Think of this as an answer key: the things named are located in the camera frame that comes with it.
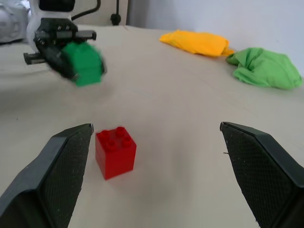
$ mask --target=red lego brick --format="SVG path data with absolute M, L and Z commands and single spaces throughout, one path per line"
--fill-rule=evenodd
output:
M 136 144 L 124 127 L 96 134 L 96 161 L 107 180 L 133 170 Z

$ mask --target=beige tablecloth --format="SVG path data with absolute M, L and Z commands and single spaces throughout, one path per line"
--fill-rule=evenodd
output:
M 25 44 L 0 47 L 0 194 L 52 135 L 123 125 L 138 145 L 134 170 L 104 181 L 92 137 L 70 228 L 257 228 L 219 125 L 268 132 L 304 165 L 303 89 L 243 84 L 223 58 L 160 43 L 164 31 L 82 29 L 97 31 L 107 62 L 99 85 L 77 88 L 46 65 L 25 65 Z

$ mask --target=textured rubber pad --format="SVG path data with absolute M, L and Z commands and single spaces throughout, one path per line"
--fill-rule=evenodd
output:
M 222 123 L 221 131 L 237 182 L 260 227 L 282 227 L 287 217 L 300 218 L 289 213 L 303 195 L 303 178 L 297 183 L 292 173 L 304 174 L 303 168 L 286 170 L 290 162 L 299 165 L 269 134 L 231 123 Z M 304 216 L 294 225 L 304 227 Z
M 46 144 L 0 198 L 1 228 L 67 228 L 81 191 L 93 126 L 67 129 Z

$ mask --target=power cord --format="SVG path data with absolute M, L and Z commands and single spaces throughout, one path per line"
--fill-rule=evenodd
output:
M 122 17 L 119 15 L 119 0 L 116 0 L 116 13 L 111 15 L 112 25 L 119 25 L 122 21 Z
M 75 19 L 80 18 L 80 17 L 82 17 L 82 16 L 85 16 L 85 15 L 88 15 L 88 14 L 90 14 L 90 13 L 94 13 L 94 12 L 98 11 L 99 8 L 100 8 L 100 5 L 101 5 L 101 0 L 97 0 L 97 5 L 96 5 L 95 8 L 89 9 L 89 10 L 84 11 L 84 12 L 82 12 L 82 13 L 78 13 L 78 14 L 76 14 L 75 16 L 72 16 L 72 20 L 75 20 Z

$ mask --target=white robot body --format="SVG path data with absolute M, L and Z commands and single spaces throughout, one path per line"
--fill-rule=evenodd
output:
M 28 44 L 35 52 L 38 52 L 36 44 L 34 42 L 35 31 L 41 24 L 41 18 L 67 18 L 71 19 L 70 12 L 53 12 L 43 11 L 39 8 L 39 0 L 29 0 L 31 9 L 31 19 L 27 28 L 27 40 Z

